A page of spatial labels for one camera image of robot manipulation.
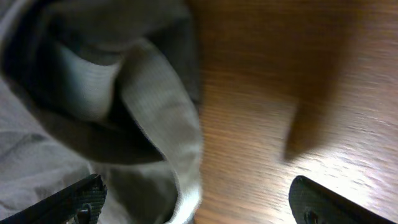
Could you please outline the grey shorts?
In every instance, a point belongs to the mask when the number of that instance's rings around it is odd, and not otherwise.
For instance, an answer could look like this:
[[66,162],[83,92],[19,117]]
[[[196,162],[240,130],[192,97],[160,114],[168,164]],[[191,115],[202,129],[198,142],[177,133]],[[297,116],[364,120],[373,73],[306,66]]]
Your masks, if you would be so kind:
[[200,89],[185,1],[2,1],[1,220],[99,174],[97,223],[192,223]]

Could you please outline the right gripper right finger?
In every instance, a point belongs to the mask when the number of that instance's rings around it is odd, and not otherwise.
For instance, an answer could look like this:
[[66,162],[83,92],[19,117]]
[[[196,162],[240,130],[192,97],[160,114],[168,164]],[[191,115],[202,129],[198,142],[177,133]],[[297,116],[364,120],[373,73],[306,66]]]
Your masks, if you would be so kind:
[[394,223],[303,175],[291,183],[289,205],[297,224]]

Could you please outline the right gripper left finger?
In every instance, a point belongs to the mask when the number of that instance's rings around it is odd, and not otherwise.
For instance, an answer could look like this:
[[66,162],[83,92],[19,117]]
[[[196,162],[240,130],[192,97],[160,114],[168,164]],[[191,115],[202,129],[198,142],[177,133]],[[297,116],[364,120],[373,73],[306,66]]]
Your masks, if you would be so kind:
[[97,224],[107,196],[99,174],[68,186],[50,197],[1,220],[1,224]]

